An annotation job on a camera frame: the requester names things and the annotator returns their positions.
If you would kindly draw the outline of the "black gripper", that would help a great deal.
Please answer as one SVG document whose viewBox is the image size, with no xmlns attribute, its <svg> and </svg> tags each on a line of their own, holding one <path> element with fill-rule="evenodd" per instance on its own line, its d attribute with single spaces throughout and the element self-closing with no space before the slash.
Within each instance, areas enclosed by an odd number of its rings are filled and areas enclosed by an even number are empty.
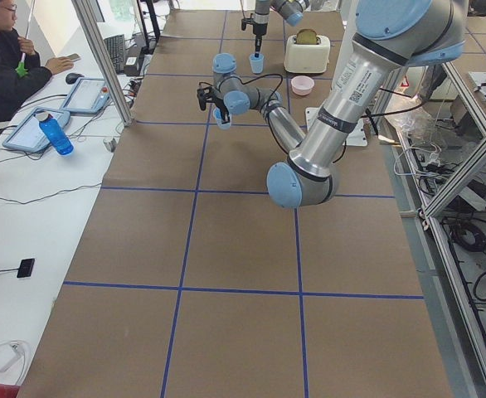
<svg viewBox="0 0 486 398">
<path fill-rule="evenodd" d="M 259 57 L 261 53 L 263 36 L 267 32 L 269 23 L 268 14 L 259 14 L 257 12 L 251 13 L 249 17 L 241 19 L 241 30 L 244 31 L 248 26 L 252 26 L 253 34 L 255 35 L 255 50 L 254 57 Z"/>
<path fill-rule="evenodd" d="M 205 110 L 207 104 L 214 104 L 218 109 L 222 107 L 222 98 L 219 91 L 206 82 L 200 82 L 197 87 L 197 101 L 200 110 Z M 220 110 L 220 120 L 222 124 L 231 123 L 231 115 L 227 110 Z"/>
</svg>

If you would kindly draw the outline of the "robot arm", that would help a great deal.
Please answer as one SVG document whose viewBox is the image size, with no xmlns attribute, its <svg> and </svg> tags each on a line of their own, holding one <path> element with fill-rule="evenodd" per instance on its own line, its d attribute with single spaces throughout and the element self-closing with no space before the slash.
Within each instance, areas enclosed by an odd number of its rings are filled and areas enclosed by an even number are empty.
<svg viewBox="0 0 486 398">
<path fill-rule="evenodd" d="M 304 11 L 309 8 L 309 0 L 259 0 L 255 2 L 255 10 L 249 17 L 241 19 L 241 30 L 252 27 L 255 35 L 255 49 L 251 55 L 257 58 L 261 55 L 263 37 L 267 34 L 270 10 L 277 12 L 290 26 L 296 26 L 303 18 Z"/>
<path fill-rule="evenodd" d="M 315 120 L 303 131 L 273 90 L 242 82 L 229 53 L 213 59 L 213 82 L 197 91 L 200 108 L 213 103 L 218 125 L 251 109 L 261 113 L 285 161 L 268 171 L 271 200 L 284 208 L 318 205 L 338 189 L 333 158 L 389 74 L 399 67 L 436 65 L 464 49 L 466 1 L 361 1 L 352 54 Z"/>
</svg>

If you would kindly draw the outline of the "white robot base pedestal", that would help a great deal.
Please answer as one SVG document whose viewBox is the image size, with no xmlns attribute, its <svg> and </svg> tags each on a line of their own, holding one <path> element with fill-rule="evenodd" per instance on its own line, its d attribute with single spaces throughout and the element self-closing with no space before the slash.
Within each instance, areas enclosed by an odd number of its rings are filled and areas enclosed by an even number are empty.
<svg viewBox="0 0 486 398">
<path fill-rule="evenodd" d="M 334 90 L 336 88 L 338 78 L 341 76 L 344 66 L 346 65 L 352 54 L 352 36 L 355 33 L 356 28 L 355 26 L 350 27 L 349 24 L 351 22 L 355 23 L 355 11 L 352 11 L 351 8 L 355 8 L 357 4 L 358 1 L 336 1 L 335 10 L 342 19 L 344 33 L 341 48 L 339 50 L 338 60 L 336 62 L 335 70 L 333 73 L 333 82 L 331 84 L 330 90 Z M 361 119 L 357 121 L 354 130 L 347 136 L 344 145 L 358 147 L 367 146 L 367 138 Z"/>
</svg>

